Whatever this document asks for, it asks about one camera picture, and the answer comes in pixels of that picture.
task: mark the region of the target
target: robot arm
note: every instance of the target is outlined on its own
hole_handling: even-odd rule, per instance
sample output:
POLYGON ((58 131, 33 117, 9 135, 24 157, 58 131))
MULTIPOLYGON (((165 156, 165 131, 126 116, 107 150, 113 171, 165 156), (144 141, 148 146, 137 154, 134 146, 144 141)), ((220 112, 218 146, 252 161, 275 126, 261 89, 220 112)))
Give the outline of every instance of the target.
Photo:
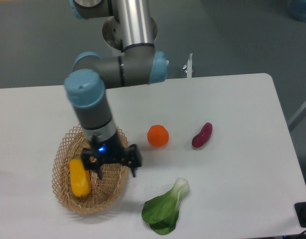
POLYGON ((118 137, 106 88, 163 82, 167 63, 163 52, 155 52, 147 0, 71 0, 76 15, 83 18, 114 14, 122 29, 124 56, 100 58, 96 53, 81 54, 64 86, 90 149, 81 159, 86 170, 102 178, 104 163, 120 163, 135 169, 141 166, 137 146, 124 148, 118 137))

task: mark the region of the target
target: blue led light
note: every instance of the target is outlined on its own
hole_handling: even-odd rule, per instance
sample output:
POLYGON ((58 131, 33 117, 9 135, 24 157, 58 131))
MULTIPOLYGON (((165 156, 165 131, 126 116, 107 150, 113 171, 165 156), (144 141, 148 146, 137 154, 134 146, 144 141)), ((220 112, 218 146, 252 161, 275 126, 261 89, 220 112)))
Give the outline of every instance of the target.
POLYGON ((98 149, 99 153, 105 152, 106 151, 106 147, 102 146, 101 148, 98 149))

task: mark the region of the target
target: bok choy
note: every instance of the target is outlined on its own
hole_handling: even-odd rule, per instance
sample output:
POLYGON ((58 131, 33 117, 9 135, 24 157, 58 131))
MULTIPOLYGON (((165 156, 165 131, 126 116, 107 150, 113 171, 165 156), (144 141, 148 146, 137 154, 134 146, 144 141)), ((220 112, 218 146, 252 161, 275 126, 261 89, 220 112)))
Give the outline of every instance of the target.
POLYGON ((184 178, 177 178, 174 186, 164 195, 147 201, 142 218, 159 235, 166 235, 176 227, 182 199, 189 193, 190 186, 184 178))

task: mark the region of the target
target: yellow corn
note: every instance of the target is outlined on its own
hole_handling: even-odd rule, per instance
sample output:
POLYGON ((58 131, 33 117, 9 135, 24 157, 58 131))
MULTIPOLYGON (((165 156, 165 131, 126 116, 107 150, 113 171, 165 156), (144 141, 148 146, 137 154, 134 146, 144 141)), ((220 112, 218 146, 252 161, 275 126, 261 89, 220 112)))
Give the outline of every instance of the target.
POLYGON ((77 197, 85 197, 91 191, 90 174, 84 169, 82 160, 72 159, 69 162, 72 192, 77 197))

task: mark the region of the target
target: fake fruit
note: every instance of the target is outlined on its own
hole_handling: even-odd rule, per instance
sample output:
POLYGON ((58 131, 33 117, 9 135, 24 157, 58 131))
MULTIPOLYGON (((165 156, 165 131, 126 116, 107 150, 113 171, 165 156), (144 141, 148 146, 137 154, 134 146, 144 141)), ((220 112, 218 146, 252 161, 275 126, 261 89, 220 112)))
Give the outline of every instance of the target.
POLYGON ((162 125, 153 125, 147 132, 148 142, 155 147, 162 147, 169 140, 168 131, 162 125))

